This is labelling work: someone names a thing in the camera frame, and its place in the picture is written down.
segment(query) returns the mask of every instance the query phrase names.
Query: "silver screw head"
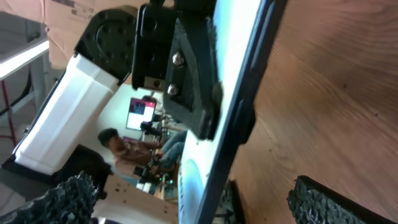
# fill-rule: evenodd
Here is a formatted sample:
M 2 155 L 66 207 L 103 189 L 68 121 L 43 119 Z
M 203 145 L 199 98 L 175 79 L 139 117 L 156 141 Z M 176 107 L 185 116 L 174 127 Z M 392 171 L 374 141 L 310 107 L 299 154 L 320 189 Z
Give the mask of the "silver screw head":
M 181 66 L 184 63 L 184 58 L 182 57 L 180 52 L 177 52 L 173 55 L 173 64 L 175 66 Z
M 170 96 L 175 96 L 178 93 L 178 88 L 174 84 L 170 84 L 167 89 L 167 94 Z

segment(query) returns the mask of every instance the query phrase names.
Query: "computer screen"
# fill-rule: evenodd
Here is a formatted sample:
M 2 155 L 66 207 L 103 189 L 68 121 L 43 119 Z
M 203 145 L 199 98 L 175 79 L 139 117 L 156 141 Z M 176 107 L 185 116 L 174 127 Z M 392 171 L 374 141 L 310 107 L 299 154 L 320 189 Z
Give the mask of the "computer screen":
M 142 122 L 152 121 L 156 103 L 131 98 L 126 128 L 141 130 Z

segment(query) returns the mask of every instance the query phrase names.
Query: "seated man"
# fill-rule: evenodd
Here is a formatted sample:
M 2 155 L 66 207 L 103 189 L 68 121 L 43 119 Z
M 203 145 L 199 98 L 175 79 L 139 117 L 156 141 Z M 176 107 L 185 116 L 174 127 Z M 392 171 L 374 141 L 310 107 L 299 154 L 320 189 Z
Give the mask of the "seated man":
M 152 169 L 153 174 L 174 170 L 174 164 L 184 149 L 186 137 L 187 130 L 180 131 L 164 144 L 162 150 L 157 154 L 157 157 L 161 158 L 159 167 Z M 139 178 L 134 175 L 136 166 L 144 168 L 150 162 L 152 156 L 150 150 L 160 148 L 159 143 L 142 141 L 123 142 L 118 134 L 118 130 L 114 128 L 102 130 L 98 135 L 98 140 L 112 152 L 116 168 L 122 174 L 135 178 Z

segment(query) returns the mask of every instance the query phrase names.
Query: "black hair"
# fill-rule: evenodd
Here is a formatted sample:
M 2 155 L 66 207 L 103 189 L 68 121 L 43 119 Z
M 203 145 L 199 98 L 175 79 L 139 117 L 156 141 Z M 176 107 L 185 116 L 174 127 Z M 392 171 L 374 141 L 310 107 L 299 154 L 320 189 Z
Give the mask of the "black hair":
M 98 134 L 98 140 L 100 141 L 101 145 L 104 147 L 108 147 L 109 141 L 111 140 L 112 137 L 115 137 L 119 135 L 118 130 L 114 128 L 107 128 L 102 130 Z

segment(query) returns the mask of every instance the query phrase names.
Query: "brown wood grain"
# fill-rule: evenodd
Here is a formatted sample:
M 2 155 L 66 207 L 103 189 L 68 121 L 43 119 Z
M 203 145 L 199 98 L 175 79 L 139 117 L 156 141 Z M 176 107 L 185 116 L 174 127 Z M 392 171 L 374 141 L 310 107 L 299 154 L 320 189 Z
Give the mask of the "brown wood grain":
M 248 223 L 295 223 L 308 175 L 398 222 L 398 1 L 290 0 L 236 156 Z

